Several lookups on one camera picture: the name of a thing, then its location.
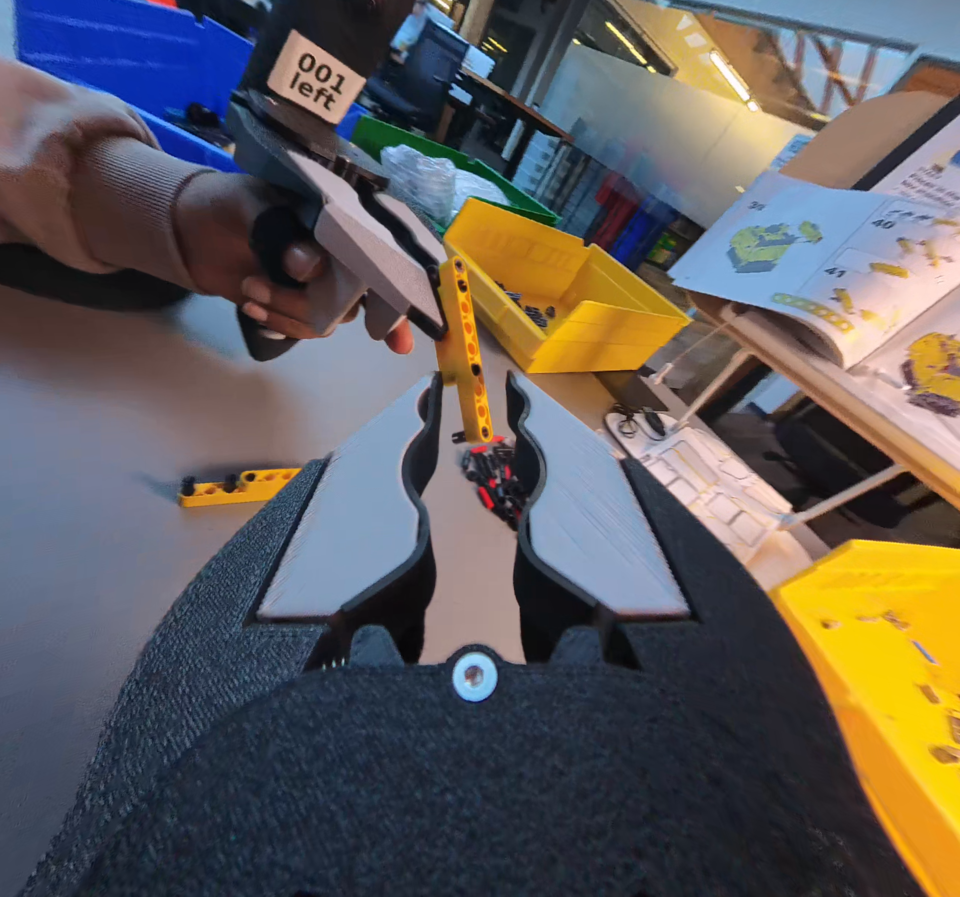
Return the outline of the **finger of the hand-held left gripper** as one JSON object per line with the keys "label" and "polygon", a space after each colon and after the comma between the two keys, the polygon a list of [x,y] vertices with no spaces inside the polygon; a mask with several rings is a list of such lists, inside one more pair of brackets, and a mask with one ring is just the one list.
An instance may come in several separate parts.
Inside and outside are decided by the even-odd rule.
{"label": "finger of the hand-held left gripper", "polygon": [[396,246],[425,271],[438,271],[446,261],[443,243],[414,210],[386,191],[372,192],[372,217]]}
{"label": "finger of the hand-held left gripper", "polygon": [[448,323],[439,297],[439,271],[426,271],[402,252],[373,218],[373,193],[365,194],[341,176],[296,151],[285,153],[319,209],[312,233],[328,254],[328,268],[307,286],[314,327],[335,330],[361,299],[367,330],[385,340],[403,319],[434,341]]}

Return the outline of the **short yellow beam with pins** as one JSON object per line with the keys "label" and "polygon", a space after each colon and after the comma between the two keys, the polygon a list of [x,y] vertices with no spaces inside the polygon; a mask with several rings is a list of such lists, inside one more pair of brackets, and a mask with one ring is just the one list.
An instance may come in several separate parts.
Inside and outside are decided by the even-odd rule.
{"label": "short yellow beam with pins", "polygon": [[217,481],[187,475],[181,479],[176,500],[183,508],[265,504],[301,471],[302,468],[246,470],[230,473]]}

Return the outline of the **long yellow perforated beam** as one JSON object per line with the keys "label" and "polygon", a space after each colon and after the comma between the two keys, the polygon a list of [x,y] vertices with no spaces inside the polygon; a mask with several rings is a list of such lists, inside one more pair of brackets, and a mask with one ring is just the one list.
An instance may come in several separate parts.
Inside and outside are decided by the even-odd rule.
{"label": "long yellow perforated beam", "polygon": [[466,443],[489,445],[494,429],[467,264],[450,256],[438,271],[438,297],[447,323],[446,336],[436,343],[443,384],[455,387]]}

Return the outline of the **person's left forearm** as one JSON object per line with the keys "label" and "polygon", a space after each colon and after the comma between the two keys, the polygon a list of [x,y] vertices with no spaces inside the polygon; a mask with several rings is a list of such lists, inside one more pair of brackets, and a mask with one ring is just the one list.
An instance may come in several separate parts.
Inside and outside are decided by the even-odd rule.
{"label": "person's left forearm", "polygon": [[199,176],[117,97],[30,65],[1,63],[1,243],[71,270],[135,270],[203,293],[178,241],[175,206]]}

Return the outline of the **grey desk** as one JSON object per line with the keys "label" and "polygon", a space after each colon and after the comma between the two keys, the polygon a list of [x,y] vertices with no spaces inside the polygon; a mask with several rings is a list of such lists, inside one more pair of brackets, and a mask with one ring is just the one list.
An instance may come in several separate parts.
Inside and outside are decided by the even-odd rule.
{"label": "grey desk", "polygon": [[[518,535],[440,412],[417,663],[380,625],[256,621],[326,458],[434,372],[341,328],[270,363],[231,306],[2,296],[2,894],[913,893],[810,663],[637,461],[690,621],[526,663]],[[265,503],[182,478],[301,468]]]}

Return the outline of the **clear plastic bag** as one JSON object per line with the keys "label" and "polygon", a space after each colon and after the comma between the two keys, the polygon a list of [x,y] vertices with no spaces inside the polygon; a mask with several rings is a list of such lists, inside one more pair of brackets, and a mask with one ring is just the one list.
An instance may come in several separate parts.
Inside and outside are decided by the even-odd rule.
{"label": "clear plastic bag", "polygon": [[508,196],[493,181],[457,167],[451,159],[428,157],[407,144],[383,148],[380,165],[389,180],[389,194],[443,230],[471,198],[510,206]]}

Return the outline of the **black mesh office chair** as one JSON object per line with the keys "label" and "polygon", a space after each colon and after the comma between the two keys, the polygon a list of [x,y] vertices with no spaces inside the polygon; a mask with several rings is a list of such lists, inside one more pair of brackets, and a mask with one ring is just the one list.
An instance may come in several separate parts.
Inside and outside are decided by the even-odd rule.
{"label": "black mesh office chair", "polygon": [[433,133],[470,47],[453,30],[427,18],[405,62],[385,60],[366,81],[363,96],[388,121]]}

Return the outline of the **pile of black red pins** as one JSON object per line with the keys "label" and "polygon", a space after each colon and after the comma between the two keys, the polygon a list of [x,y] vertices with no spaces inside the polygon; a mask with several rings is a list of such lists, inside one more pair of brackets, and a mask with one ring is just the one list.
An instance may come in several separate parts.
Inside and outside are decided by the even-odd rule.
{"label": "pile of black red pins", "polygon": [[485,443],[471,443],[460,430],[451,434],[451,442],[459,449],[461,474],[482,506],[519,532],[531,492],[517,472],[514,439],[496,434]]}

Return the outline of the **heap of dark grey plates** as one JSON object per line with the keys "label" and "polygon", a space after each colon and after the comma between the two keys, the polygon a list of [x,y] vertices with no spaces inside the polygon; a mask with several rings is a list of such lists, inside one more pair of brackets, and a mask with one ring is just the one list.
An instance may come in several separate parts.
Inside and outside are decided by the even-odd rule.
{"label": "heap of dark grey plates", "polygon": [[545,331],[550,323],[556,319],[557,309],[554,305],[550,304],[546,305],[546,307],[541,307],[533,303],[525,303],[522,292],[510,290],[500,280],[496,280],[495,283],[509,301],[515,304],[522,311],[523,315],[539,329]]}

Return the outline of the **dark background table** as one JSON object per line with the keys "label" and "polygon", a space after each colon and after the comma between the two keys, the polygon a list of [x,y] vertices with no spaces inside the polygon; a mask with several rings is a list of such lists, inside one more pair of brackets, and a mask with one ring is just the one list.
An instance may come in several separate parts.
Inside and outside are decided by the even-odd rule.
{"label": "dark background table", "polygon": [[468,105],[468,111],[474,123],[489,121],[490,115],[483,110],[483,104],[485,100],[490,100],[501,117],[512,123],[521,124],[518,143],[506,158],[506,168],[502,172],[504,178],[510,182],[516,177],[535,134],[545,134],[559,140],[562,144],[573,146],[574,137],[563,128],[502,87],[493,84],[488,78],[477,75],[465,66],[458,68],[453,84],[471,95],[472,101]]}

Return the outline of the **yellow plastic bin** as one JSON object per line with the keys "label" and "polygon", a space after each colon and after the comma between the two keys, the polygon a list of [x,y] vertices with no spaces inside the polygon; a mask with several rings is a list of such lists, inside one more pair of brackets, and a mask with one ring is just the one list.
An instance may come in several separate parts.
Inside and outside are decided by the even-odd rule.
{"label": "yellow plastic bin", "polygon": [[[480,199],[466,201],[443,244],[466,263],[476,317],[528,374],[635,371],[690,325],[599,246]],[[496,281],[554,306],[556,319],[538,328]]]}

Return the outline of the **blue plastic bin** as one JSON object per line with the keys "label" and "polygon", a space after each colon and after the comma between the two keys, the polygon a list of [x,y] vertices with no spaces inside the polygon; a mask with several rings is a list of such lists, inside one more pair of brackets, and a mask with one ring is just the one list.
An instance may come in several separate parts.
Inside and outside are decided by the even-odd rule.
{"label": "blue plastic bin", "polygon": [[138,112],[161,148],[236,172],[225,150],[171,120],[189,105],[225,117],[253,45],[220,24],[144,0],[13,0],[17,59],[114,95]]}

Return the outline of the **yellow bin with divider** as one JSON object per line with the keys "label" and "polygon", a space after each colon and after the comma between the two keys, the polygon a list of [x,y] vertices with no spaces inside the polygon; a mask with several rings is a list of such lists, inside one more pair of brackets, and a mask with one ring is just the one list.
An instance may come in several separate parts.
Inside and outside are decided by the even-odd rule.
{"label": "yellow bin with divider", "polygon": [[953,642],[958,656],[959,550],[910,543],[849,541],[770,592],[814,669],[844,737],[861,786],[899,855],[927,895],[959,894],[958,770],[916,770],[850,718],[835,701],[818,643],[819,617],[881,604],[914,607]]}

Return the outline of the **black wrist rest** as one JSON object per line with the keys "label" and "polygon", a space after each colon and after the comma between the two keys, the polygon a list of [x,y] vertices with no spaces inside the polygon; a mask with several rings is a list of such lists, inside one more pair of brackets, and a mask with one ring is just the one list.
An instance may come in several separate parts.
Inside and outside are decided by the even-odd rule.
{"label": "black wrist rest", "polygon": [[1,245],[1,286],[69,306],[112,313],[166,311],[192,292],[136,270],[94,274],[22,243]]}

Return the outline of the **open instruction booklet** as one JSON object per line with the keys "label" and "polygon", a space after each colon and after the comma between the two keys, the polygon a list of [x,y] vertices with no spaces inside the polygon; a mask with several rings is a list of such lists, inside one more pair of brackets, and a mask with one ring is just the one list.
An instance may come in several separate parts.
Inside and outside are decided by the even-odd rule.
{"label": "open instruction booklet", "polygon": [[958,208],[758,178],[670,271],[958,435]]}

